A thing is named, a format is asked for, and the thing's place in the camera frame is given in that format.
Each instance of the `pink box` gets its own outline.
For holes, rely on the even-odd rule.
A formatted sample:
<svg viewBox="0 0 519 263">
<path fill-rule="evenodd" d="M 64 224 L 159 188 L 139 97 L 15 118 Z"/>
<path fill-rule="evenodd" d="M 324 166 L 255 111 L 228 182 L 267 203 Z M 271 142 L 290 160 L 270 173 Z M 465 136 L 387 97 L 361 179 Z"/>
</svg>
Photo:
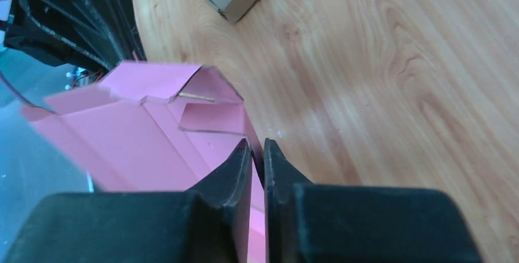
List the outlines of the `pink box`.
<svg viewBox="0 0 519 263">
<path fill-rule="evenodd" d="M 213 66 L 123 62 L 103 80 L 22 115 L 106 191 L 182 191 L 242 138 L 260 141 L 243 98 Z M 254 168 L 248 257 L 265 262 L 264 192 Z"/>
</svg>

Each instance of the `pink paper box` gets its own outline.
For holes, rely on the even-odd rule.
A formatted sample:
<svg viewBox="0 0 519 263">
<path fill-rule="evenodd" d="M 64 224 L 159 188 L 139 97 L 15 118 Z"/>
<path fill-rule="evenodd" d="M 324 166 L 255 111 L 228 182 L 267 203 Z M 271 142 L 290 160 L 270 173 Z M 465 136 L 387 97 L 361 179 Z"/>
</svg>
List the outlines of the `pink paper box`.
<svg viewBox="0 0 519 263">
<path fill-rule="evenodd" d="M 106 191 L 182 191 L 247 138 L 243 98 L 213 66 L 123 62 L 98 83 L 22 114 Z M 265 262 L 264 192 L 254 168 L 248 257 Z"/>
</svg>

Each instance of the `table surface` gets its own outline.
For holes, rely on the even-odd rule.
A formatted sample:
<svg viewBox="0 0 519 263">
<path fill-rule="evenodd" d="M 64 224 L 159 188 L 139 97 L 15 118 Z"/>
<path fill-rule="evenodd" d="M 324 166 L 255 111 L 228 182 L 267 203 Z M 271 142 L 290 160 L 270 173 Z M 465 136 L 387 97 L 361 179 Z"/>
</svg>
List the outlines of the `table surface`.
<svg viewBox="0 0 519 263">
<path fill-rule="evenodd" d="M 519 262 L 518 0 L 133 0 L 150 61 L 220 67 L 314 182 L 437 188 Z"/>
</svg>

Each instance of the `wooden surface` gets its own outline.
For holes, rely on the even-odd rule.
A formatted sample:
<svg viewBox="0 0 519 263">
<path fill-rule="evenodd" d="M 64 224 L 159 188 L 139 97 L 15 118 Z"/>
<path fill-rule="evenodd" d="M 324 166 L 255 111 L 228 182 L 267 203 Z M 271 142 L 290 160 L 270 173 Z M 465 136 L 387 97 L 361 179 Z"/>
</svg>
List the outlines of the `wooden surface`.
<svg viewBox="0 0 519 263">
<path fill-rule="evenodd" d="M 221 68 L 314 182 L 438 188 L 519 262 L 519 1 L 134 0 L 150 61 Z"/>
</svg>

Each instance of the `wood grain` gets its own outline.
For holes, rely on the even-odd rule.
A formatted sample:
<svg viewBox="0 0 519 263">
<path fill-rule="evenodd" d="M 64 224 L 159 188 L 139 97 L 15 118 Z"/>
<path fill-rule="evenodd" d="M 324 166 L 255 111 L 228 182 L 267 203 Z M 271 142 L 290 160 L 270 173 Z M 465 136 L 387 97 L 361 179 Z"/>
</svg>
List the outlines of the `wood grain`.
<svg viewBox="0 0 519 263">
<path fill-rule="evenodd" d="M 134 0 L 150 61 L 215 64 L 315 182 L 427 187 L 519 262 L 518 0 Z"/>
</svg>

